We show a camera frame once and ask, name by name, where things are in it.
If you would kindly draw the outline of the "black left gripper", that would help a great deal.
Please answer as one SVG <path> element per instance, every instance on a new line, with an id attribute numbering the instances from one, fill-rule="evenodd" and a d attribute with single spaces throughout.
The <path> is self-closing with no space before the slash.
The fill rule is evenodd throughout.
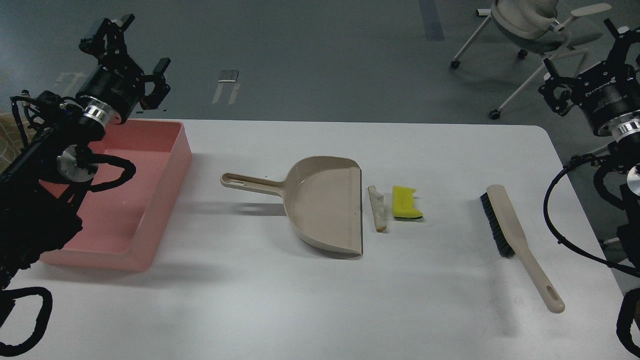
<path id="1" fill-rule="evenodd" d="M 123 125 L 137 103 L 143 110 L 157 110 L 171 91 L 165 77 L 171 63 L 169 57 L 158 60 L 153 71 L 144 74 L 128 52 L 124 34 L 135 18 L 132 13 L 119 19 L 103 18 L 80 39 L 80 51 L 98 61 L 77 92 L 86 122 Z M 148 94 L 145 84 L 153 84 Z"/>

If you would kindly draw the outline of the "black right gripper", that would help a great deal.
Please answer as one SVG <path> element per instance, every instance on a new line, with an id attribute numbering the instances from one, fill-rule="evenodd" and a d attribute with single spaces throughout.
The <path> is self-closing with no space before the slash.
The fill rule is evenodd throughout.
<path id="1" fill-rule="evenodd" d="M 547 73 L 538 88 L 547 107 L 558 116 L 564 117 L 578 106 L 597 137 L 611 136 L 615 119 L 637 112 L 640 95 L 636 69 L 626 64 L 631 45 L 640 42 L 640 27 L 620 32 L 610 18 L 603 23 L 614 37 L 606 60 L 573 78 L 561 76 L 551 59 L 544 58 Z"/>

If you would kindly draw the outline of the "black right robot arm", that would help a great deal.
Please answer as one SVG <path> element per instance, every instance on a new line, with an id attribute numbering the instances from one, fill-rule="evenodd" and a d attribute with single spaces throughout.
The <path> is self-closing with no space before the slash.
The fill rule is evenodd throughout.
<path id="1" fill-rule="evenodd" d="M 617 27 L 610 19 L 604 24 L 613 38 L 606 59 L 573 76 L 562 76 L 550 59 L 539 94 L 554 113 L 565 116 L 579 109 L 590 132 L 608 139 L 608 144 L 588 153 L 574 155 L 548 186 L 542 213 L 557 242 L 574 253 L 610 268 L 630 285 L 622 291 L 622 303 L 615 332 L 622 346 L 639 355 L 639 59 L 628 59 L 631 48 L 639 43 L 639 29 Z M 592 166 L 592 186 L 598 202 L 587 210 L 587 217 L 603 226 L 612 224 L 608 234 L 614 237 L 624 260 L 594 255 L 567 239 L 551 221 L 549 203 L 556 185 L 582 166 Z"/>

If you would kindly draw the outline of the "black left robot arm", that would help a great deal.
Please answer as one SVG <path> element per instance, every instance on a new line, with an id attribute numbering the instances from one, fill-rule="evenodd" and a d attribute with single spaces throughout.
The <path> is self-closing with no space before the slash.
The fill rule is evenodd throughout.
<path id="1" fill-rule="evenodd" d="M 14 276 L 82 230 L 78 211 L 88 193 L 120 187 L 137 171 L 130 160 L 96 153 L 90 144 L 102 141 L 110 123 L 126 123 L 135 107 L 158 109 L 171 90 L 165 77 L 169 58 L 146 74 L 130 56 L 125 32 L 134 20 L 132 13 L 100 19 L 80 40 L 78 48 L 97 66 L 74 96 L 46 90 L 10 98 L 22 148 L 1 173 L 1 321 L 21 298 L 39 297 L 41 307 L 30 337 L 20 344 L 2 342 L 2 357 L 32 350 L 45 335 L 53 309 L 45 287 L 9 289 Z"/>

